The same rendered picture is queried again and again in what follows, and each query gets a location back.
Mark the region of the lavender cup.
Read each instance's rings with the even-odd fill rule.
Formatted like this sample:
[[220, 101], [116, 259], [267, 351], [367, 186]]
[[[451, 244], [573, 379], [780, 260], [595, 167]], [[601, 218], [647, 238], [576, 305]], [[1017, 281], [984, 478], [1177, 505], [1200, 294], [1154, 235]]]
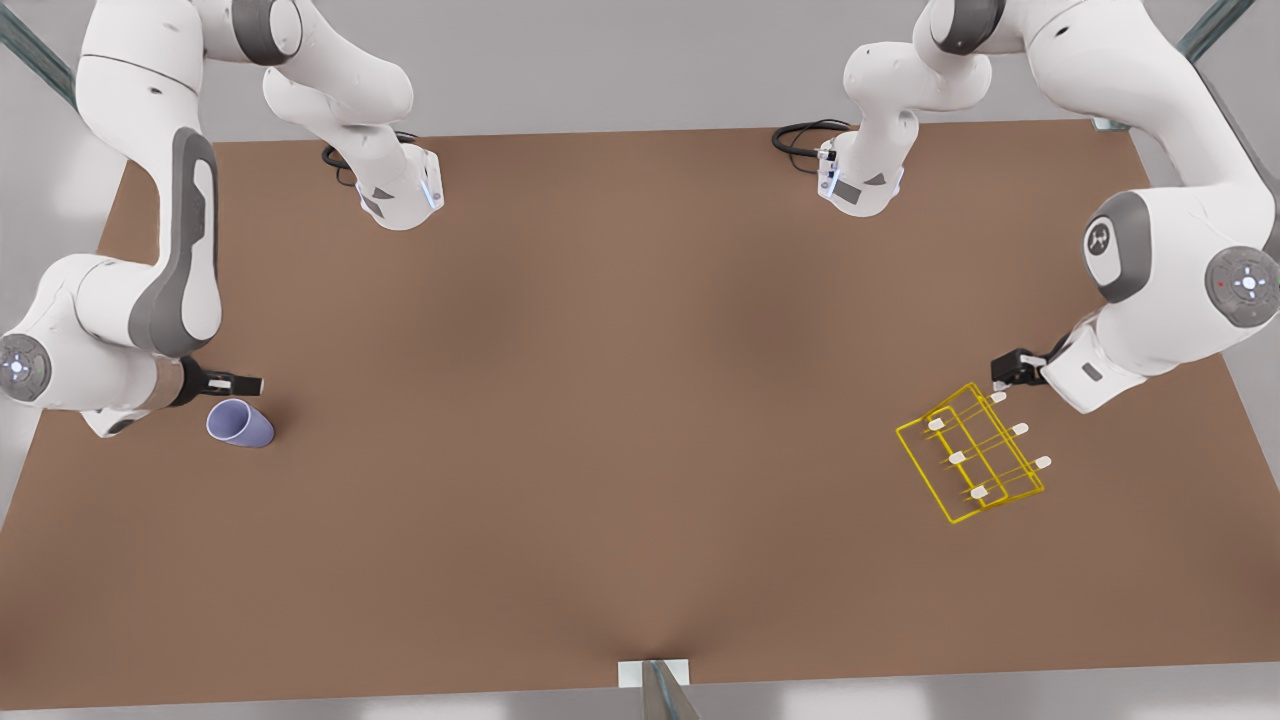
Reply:
[[264, 448], [275, 437], [274, 425], [242, 398], [225, 398], [210, 409], [206, 432], [220, 442], [242, 448]]

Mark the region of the silver frame post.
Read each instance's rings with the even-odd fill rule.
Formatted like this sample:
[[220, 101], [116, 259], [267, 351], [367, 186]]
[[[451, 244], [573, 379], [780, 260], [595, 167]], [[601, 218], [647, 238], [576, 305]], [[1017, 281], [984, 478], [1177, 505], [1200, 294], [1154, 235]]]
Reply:
[[687, 659], [648, 659], [617, 664], [618, 688], [641, 691], [643, 720], [701, 720], [689, 698]]
[[76, 77], [68, 64], [50, 49], [3, 0], [0, 0], [0, 44], [29, 68], [69, 106], [76, 101]]
[[1140, 0], [1176, 50], [1199, 72], [1224, 117], [1234, 123], [1228, 101], [1213, 87], [1202, 61], [1242, 19], [1258, 15], [1270, 0]]

